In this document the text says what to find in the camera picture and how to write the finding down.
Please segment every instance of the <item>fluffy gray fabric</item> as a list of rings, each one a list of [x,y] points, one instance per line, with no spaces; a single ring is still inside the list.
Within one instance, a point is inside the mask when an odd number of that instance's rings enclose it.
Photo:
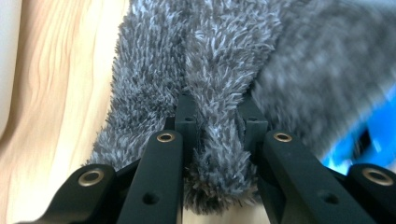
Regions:
[[[185,206],[220,213],[250,202],[255,167],[237,106],[253,99],[270,126],[318,158],[380,104],[396,80],[394,7],[322,0],[136,0],[120,26],[111,111],[88,163],[120,169],[191,92],[201,144]]]

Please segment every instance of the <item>wood grain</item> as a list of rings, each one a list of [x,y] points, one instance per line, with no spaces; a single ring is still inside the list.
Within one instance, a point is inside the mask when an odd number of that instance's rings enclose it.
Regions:
[[[118,25],[128,4],[23,1],[10,118],[0,140],[0,223],[40,217],[89,158],[109,108]],[[262,207],[235,207],[223,217],[186,212],[184,222],[262,217]]]

